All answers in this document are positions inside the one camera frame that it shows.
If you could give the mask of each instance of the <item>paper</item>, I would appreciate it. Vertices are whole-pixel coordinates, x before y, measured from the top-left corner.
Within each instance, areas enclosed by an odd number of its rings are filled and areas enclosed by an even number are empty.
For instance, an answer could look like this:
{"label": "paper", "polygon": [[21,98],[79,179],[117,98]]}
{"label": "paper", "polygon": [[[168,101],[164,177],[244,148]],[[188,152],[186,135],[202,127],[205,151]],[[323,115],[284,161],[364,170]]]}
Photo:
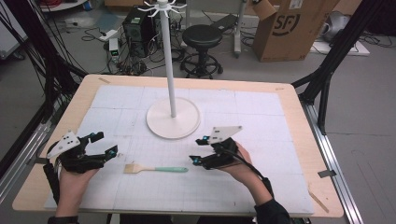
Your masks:
{"label": "paper", "polygon": [[[215,126],[243,126],[233,136],[250,153],[253,164],[270,178],[276,200],[291,215],[312,214],[313,206],[275,93],[175,89],[176,97],[196,104],[201,124],[190,136],[166,140],[146,123],[149,107],[168,97],[166,88],[102,86],[96,93],[78,136],[104,132],[105,138],[87,147],[103,153],[117,144],[119,156],[92,179],[82,208],[155,212],[210,212],[254,214],[254,201],[245,186],[218,170],[192,165],[190,155],[207,156],[211,146],[195,140],[210,135]],[[125,164],[187,167],[187,173],[123,173]],[[54,207],[49,197],[47,207]]]}

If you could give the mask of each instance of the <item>computer tower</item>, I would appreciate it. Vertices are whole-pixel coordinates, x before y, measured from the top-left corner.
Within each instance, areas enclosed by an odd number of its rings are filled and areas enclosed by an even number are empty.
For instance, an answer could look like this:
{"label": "computer tower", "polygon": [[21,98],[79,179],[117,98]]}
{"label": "computer tower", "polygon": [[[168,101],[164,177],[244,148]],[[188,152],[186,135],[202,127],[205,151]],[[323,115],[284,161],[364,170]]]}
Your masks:
{"label": "computer tower", "polygon": [[138,50],[138,52],[130,52],[131,55],[139,57],[147,57],[149,54],[149,41],[155,36],[154,27],[150,12],[141,11],[140,8],[148,8],[145,6],[134,6],[128,13],[122,23],[122,27],[130,44],[130,50]]}

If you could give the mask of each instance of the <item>gray floor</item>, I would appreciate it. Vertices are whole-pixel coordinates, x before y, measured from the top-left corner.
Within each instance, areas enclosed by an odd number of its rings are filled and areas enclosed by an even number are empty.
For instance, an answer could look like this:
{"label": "gray floor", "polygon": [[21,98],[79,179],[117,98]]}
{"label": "gray floor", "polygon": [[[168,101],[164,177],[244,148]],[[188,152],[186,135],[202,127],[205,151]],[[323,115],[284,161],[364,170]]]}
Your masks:
{"label": "gray floor", "polygon": [[[82,30],[63,33],[64,42],[76,60],[90,73],[106,66],[106,53],[98,41],[84,42]],[[324,55],[310,53],[304,61],[259,63],[251,48],[243,46],[238,59],[232,54],[233,38],[210,50],[223,65],[224,73],[214,79],[291,83],[315,71]],[[396,48],[363,44],[369,57],[348,56],[332,79],[327,133],[348,186],[365,223],[396,221]],[[148,68],[161,63],[147,63]],[[184,77],[174,63],[174,76]],[[165,77],[164,67],[142,76]],[[0,158],[44,101],[28,60],[0,63]],[[0,205],[0,223],[46,223],[50,213],[34,214],[12,209],[12,201],[29,172],[26,167],[12,191]],[[189,224],[179,217],[178,223]],[[347,223],[340,218],[312,218],[314,223]],[[81,223],[106,223],[105,215],[82,214]]]}

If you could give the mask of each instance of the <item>power strip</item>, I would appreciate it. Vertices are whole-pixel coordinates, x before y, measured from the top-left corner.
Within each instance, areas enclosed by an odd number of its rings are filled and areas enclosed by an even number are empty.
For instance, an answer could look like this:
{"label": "power strip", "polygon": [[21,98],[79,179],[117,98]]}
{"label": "power strip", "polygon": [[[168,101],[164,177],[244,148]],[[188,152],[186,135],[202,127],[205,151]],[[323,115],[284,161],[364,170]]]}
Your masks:
{"label": "power strip", "polygon": [[111,36],[113,36],[116,33],[117,33],[116,30],[110,30],[106,33],[106,35],[102,35],[101,37],[99,37],[99,39],[103,41],[107,41],[109,38],[111,38]]}

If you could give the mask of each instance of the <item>table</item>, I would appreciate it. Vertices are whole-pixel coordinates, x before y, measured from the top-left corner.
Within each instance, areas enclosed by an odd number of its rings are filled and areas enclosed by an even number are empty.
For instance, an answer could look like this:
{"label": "table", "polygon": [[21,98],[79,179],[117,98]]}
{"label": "table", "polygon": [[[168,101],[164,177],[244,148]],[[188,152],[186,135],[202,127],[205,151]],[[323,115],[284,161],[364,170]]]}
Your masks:
{"label": "table", "polygon": [[[101,85],[166,87],[166,79],[163,77],[86,76],[49,139],[41,157],[44,157],[49,146],[58,141],[68,130],[77,131],[96,91]],[[234,91],[276,93],[280,98],[304,172],[309,194],[312,198],[315,209],[313,217],[340,217],[344,214],[332,181],[329,177],[320,178],[318,175],[318,172],[326,170],[326,166],[321,158],[318,145],[306,120],[297,94],[290,84],[176,78],[175,88],[211,90],[221,88]],[[48,209],[44,208],[44,203],[48,198],[49,192],[50,187],[42,171],[42,165],[37,164],[14,200],[13,208],[18,211],[48,211]],[[89,212],[109,211],[90,210]]]}

